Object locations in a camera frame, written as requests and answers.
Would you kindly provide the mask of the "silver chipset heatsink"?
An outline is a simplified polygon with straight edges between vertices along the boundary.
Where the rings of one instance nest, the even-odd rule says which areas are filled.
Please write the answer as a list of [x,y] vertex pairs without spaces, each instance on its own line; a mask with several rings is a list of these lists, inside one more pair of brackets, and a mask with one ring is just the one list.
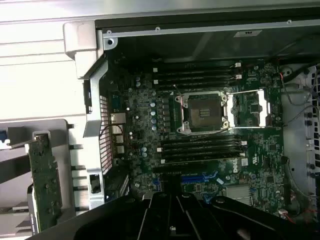
[[226,189],[226,196],[246,205],[251,204],[250,188],[248,185],[233,185]]

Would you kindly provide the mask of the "black RAM slot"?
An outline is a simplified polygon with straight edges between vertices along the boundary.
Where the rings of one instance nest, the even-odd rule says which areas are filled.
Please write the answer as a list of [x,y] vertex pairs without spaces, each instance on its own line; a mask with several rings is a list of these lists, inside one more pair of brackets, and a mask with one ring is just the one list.
[[233,64],[196,64],[196,63],[186,63],[186,64],[162,64],[158,66],[153,66],[153,72],[159,72],[160,70],[193,70],[193,69],[212,69],[212,68],[239,68],[242,66],[241,62],[236,62]]
[[172,153],[172,154],[162,154],[162,158],[187,158],[187,157],[198,157],[198,156],[229,156],[237,155],[242,153],[242,151],[212,151],[212,152],[187,152],[187,153]]
[[202,74],[241,74],[241,70],[232,70],[232,69],[214,69],[214,70],[204,70],[204,71],[177,71],[177,72],[158,72],[153,73],[155,77],[162,76],[186,76],[186,75],[202,75]]
[[240,143],[243,140],[241,138],[217,138],[217,139],[200,139],[200,140],[191,140],[191,139],[182,139],[182,140],[172,140],[172,141],[162,141],[162,146],[168,145],[182,145],[182,144],[215,144],[215,143]]
[[178,87],[179,89],[187,89],[187,90],[193,90],[193,89],[208,89],[208,88],[223,88],[223,87],[232,87],[235,86],[235,82],[218,82],[218,83],[201,83],[201,84],[165,84],[165,85],[159,85],[155,84],[154,88],[159,89],[160,91],[166,91],[174,89],[174,85]]
[[209,145],[209,146],[191,146],[191,147],[178,147],[178,148],[162,148],[161,152],[173,152],[173,151],[213,151],[213,150],[240,150],[242,145]]
[[236,76],[231,77],[185,77],[185,78],[168,78],[168,79],[154,79],[152,82],[156,85],[160,84],[174,84],[174,83],[192,83],[192,82],[231,82],[241,80]]
[[224,161],[224,162],[235,162],[235,163],[248,163],[248,159],[245,157],[229,157],[229,158],[209,158],[209,159],[201,159],[201,160],[184,160],[184,161],[169,161],[165,159],[160,160],[161,165],[170,165],[170,164],[190,164],[190,163],[204,163],[204,162],[217,162],[217,161]]

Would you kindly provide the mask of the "long blue expansion slot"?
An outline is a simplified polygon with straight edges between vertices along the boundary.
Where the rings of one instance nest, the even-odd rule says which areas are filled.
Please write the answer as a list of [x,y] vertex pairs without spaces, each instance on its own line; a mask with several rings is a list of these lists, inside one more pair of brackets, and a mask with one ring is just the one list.
[[158,178],[154,178],[152,183],[157,186],[166,186],[172,184],[174,187],[181,187],[185,184],[197,184],[197,183],[207,183],[209,180],[203,176],[180,176],[180,175],[162,175]]

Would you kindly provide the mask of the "green motherboard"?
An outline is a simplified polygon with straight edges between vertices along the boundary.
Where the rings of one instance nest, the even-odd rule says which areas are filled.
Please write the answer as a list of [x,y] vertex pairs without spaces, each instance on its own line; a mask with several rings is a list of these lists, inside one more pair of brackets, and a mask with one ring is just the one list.
[[[202,68],[202,69],[165,69],[153,72],[152,67],[167,64],[219,64],[227,65],[240,62],[235,68]],[[153,76],[153,73],[190,72],[208,70],[241,70],[238,74],[189,74]],[[284,168],[281,157],[284,153],[283,111],[281,101],[281,72],[272,63],[243,60],[229,61],[195,61],[164,63],[157,60],[149,62],[115,61],[110,65],[105,76],[107,103],[109,104],[110,124],[102,128],[103,134],[110,134],[112,156],[116,165],[127,165],[130,174],[130,188],[139,197],[160,191],[153,179],[161,175],[201,176],[208,179],[205,183],[182,185],[182,190],[200,196],[209,202],[215,196],[227,196],[229,186],[247,185],[250,192],[250,206],[262,211],[276,214],[285,206]],[[182,94],[190,92],[220,91],[226,94],[263,89],[266,100],[270,102],[270,115],[265,128],[229,128],[216,134],[184,135],[176,131],[173,106],[177,90],[159,90],[154,88],[153,80],[203,77],[241,78],[221,82],[183,82],[169,84],[209,84],[236,83],[222,88],[179,89]],[[112,113],[126,113],[126,123],[111,123]],[[163,141],[201,140],[201,139],[242,139],[241,142],[211,144],[161,145]],[[203,146],[242,145],[242,149],[196,150],[161,152],[162,148],[188,148]],[[212,155],[193,157],[163,158],[163,154],[239,151],[232,155]],[[167,161],[189,161],[222,158],[247,158],[248,163],[230,161],[207,161],[183,164],[161,164]],[[175,165],[206,165],[202,172],[189,173],[153,173],[152,169]]]

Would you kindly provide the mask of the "metal disk bay cage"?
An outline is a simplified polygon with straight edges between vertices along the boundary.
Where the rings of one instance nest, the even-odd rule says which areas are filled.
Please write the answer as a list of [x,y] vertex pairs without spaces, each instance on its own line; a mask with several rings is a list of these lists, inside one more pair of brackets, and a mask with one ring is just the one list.
[[287,82],[281,100],[288,178],[301,211],[320,214],[320,65]]

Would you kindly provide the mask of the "long black expansion slot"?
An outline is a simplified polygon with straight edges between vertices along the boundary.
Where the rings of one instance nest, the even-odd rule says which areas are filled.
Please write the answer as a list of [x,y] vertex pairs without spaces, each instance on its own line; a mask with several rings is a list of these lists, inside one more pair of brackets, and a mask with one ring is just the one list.
[[206,165],[165,165],[157,166],[152,169],[155,174],[161,173],[197,173],[205,171],[208,167]]

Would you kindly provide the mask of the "silver rear port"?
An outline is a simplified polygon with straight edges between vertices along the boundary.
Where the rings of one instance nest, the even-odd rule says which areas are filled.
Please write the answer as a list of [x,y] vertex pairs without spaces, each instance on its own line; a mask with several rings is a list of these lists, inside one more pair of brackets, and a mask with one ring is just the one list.
[[116,112],[110,115],[112,124],[125,124],[127,121],[125,112]]

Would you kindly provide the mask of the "grey parts rack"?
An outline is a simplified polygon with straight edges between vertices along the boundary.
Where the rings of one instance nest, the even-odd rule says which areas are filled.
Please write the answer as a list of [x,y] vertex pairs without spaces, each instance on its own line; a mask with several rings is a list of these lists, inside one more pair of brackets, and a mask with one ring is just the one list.
[[75,216],[70,157],[69,125],[64,119],[29,120],[0,123],[7,134],[0,145],[0,240],[32,236],[27,190],[32,184],[30,160],[25,144],[35,134],[49,136],[52,155],[57,162],[62,207],[57,224]]

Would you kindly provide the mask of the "CPU socket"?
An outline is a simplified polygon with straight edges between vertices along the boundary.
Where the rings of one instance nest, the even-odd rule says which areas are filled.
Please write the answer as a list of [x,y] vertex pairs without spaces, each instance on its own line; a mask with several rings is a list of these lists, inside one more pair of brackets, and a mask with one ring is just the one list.
[[173,98],[173,120],[176,132],[186,136],[211,135],[228,130],[224,106],[227,94],[221,91],[183,93],[188,108]]

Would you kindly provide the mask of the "thin locking lever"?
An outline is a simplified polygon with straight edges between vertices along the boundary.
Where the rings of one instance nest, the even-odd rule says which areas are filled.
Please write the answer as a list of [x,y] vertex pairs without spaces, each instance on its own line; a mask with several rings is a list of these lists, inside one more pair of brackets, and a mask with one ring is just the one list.
[[178,96],[177,96],[177,102],[180,102],[181,106],[183,108],[188,108],[188,101],[185,99],[184,95],[180,91],[180,89],[177,87],[176,84],[173,84],[173,87],[176,89]]

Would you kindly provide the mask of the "black open PC case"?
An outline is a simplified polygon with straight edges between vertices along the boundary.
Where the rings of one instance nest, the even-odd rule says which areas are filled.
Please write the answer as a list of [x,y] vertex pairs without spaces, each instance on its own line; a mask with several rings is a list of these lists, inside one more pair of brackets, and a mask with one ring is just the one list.
[[[209,26],[172,29],[161,25],[121,31],[102,28],[97,21],[76,21],[63,27],[67,54],[74,54],[82,70],[86,125],[83,167],[87,173],[88,207],[96,208],[128,193],[130,169],[114,162],[111,134],[102,133],[110,124],[106,74],[116,61],[189,63],[200,61],[258,61],[274,63],[281,72],[280,97],[285,84],[303,70],[320,65],[320,22],[276,22],[241,26]],[[320,213],[302,212],[288,177],[289,158],[284,148],[284,207],[273,214],[295,224],[320,224]]]

